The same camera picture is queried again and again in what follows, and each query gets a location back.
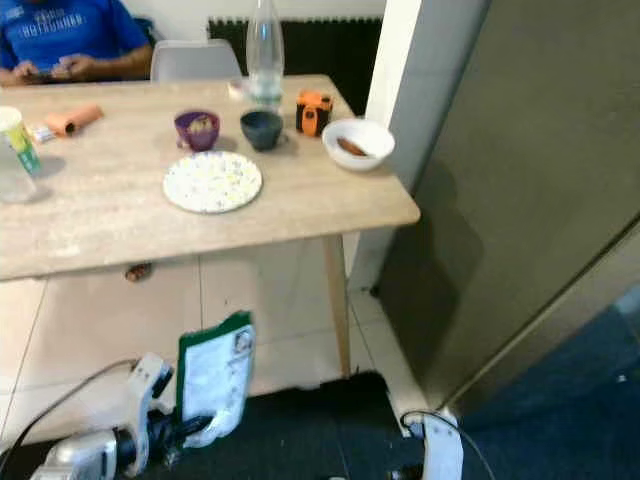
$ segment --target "orange object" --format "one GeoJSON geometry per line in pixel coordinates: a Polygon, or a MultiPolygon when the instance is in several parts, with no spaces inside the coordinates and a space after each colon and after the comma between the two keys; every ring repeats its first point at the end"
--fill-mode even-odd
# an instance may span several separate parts
{"type": "Polygon", "coordinates": [[[296,128],[299,132],[318,137],[329,123],[329,115],[333,110],[333,99],[330,95],[311,90],[302,90],[298,94],[296,112],[296,128]]]}
{"type": "Polygon", "coordinates": [[[79,128],[96,121],[104,116],[98,105],[85,105],[67,113],[50,113],[44,119],[56,135],[68,137],[79,128]]]}

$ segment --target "tile floor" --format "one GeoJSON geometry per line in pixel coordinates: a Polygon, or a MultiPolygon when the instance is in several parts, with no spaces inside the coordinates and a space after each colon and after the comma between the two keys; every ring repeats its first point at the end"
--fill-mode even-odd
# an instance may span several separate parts
{"type": "MultiPolygon", "coordinates": [[[[105,364],[146,351],[175,362],[182,332],[238,309],[253,311],[258,334],[252,395],[340,376],[318,241],[162,262],[139,284],[122,274],[117,268],[0,283],[0,441],[14,439],[105,364]]],[[[353,370],[379,370],[397,412],[425,408],[380,305],[353,292],[350,306],[353,370]]],[[[116,372],[92,384],[30,439],[118,423],[125,378],[116,372]]]]}

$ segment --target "black cup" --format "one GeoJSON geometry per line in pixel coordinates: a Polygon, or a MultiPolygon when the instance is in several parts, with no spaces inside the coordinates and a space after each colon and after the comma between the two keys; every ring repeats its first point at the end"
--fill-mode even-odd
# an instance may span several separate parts
{"type": "Polygon", "coordinates": [[[245,113],[240,125],[244,136],[259,152],[274,148],[282,132],[282,118],[267,110],[245,113]]]}

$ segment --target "wooden table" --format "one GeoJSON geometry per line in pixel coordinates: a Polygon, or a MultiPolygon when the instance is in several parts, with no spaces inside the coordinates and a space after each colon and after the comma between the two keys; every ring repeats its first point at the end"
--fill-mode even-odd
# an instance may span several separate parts
{"type": "Polygon", "coordinates": [[[395,175],[380,168],[353,173],[338,167],[319,139],[295,131],[302,88],[334,96],[333,119],[352,116],[329,78],[284,80],[288,142],[256,153],[240,129],[250,105],[233,101],[226,82],[117,83],[6,90],[3,104],[27,124],[49,112],[96,102],[105,117],[71,139],[38,148],[43,195],[27,205],[0,205],[0,280],[51,275],[272,242],[322,237],[333,320],[345,375],[349,326],[342,233],[416,222],[419,210],[395,175]],[[248,206],[198,215],[171,205],[162,192],[167,167],[185,155],[173,117],[202,108],[221,117],[217,148],[253,159],[263,189],[248,206]]]}

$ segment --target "purple bowl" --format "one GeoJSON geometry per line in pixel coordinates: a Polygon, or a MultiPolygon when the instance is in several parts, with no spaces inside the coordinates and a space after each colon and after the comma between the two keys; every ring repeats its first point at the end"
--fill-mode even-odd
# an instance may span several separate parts
{"type": "Polygon", "coordinates": [[[216,143],[218,135],[220,134],[220,118],[218,118],[215,113],[205,112],[203,110],[190,110],[181,113],[175,118],[174,123],[180,139],[189,145],[194,152],[211,150],[211,147],[216,143]],[[190,132],[189,126],[191,126],[194,120],[200,117],[208,118],[213,128],[202,132],[190,132]]]}

